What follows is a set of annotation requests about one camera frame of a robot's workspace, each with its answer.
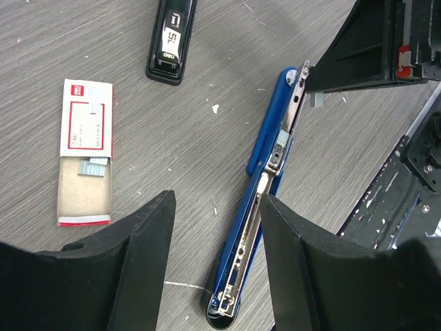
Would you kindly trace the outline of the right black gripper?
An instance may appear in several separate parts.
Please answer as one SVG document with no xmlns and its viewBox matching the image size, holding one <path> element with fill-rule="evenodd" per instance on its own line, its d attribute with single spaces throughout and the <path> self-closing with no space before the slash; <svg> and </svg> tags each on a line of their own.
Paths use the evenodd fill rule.
<svg viewBox="0 0 441 331">
<path fill-rule="evenodd" d="M 306 91 L 440 80 L 440 0 L 359 0 L 311 69 Z"/>
</svg>

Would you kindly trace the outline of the grey staple strip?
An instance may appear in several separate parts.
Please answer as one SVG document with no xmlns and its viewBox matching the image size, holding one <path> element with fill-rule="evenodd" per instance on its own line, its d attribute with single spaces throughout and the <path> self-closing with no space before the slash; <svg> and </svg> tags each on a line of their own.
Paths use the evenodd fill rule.
<svg viewBox="0 0 441 331">
<path fill-rule="evenodd" d="M 310 94 L 310 106 L 320 108 L 324 106 L 325 94 L 323 92 L 312 92 Z"/>
</svg>

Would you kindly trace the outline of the white red staple box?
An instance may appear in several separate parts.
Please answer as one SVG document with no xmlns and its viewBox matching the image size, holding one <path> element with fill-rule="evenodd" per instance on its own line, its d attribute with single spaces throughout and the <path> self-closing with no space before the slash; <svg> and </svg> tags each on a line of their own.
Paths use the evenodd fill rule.
<svg viewBox="0 0 441 331">
<path fill-rule="evenodd" d="M 66 79 L 63 86 L 58 224 L 107 225 L 112 211 L 114 88 L 110 83 Z M 104 177 L 77 174 L 80 159 L 107 157 Z"/>
</svg>

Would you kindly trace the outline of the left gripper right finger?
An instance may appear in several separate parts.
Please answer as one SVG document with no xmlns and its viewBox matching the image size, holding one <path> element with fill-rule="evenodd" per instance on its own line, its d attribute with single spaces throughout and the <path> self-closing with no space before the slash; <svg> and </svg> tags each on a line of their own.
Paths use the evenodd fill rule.
<svg viewBox="0 0 441 331">
<path fill-rule="evenodd" d="M 260 213 L 276 330 L 439 330 L 440 240 L 377 251 L 271 195 Z"/>
</svg>

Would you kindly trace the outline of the black stapler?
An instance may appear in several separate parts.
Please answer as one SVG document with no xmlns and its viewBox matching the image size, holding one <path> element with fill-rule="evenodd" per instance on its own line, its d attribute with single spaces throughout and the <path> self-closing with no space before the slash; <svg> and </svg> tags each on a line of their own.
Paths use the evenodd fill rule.
<svg viewBox="0 0 441 331">
<path fill-rule="evenodd" d="M 160 0 L 145 75 L 178 86 L 183 79 L 196 14 L 196 0 Z"/>
</svg>

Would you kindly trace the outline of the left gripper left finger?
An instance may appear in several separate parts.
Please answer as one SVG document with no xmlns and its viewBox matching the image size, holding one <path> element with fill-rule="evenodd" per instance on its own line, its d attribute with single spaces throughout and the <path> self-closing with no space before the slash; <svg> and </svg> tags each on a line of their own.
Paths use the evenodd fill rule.
<svg viewBox="0 0 441 331">
<path fill-rule="evenodd" d="M 1 329 L 154 330 L 175 210 L 165 190 L 59 251 L 2 244 Z"/>
</svg>

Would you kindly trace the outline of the blue stapler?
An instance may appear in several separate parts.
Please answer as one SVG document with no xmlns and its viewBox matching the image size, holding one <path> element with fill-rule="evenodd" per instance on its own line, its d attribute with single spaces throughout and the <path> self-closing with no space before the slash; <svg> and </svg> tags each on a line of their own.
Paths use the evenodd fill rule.
<svg viewBox="0 0 441 331">
<path fill-rule="evenodd" d="M 300 68 L 288 67 L 280 73 L 260 126 L 246 166 L 248 186 L 207 282 L 205 316 L 216 330 L 228 329 L 238 315 L 245 282 L 262 237 L 260 203 L 263 195 L 278 191 L 310 70 L 311 65 L 306 61 Z"/>
</svg>

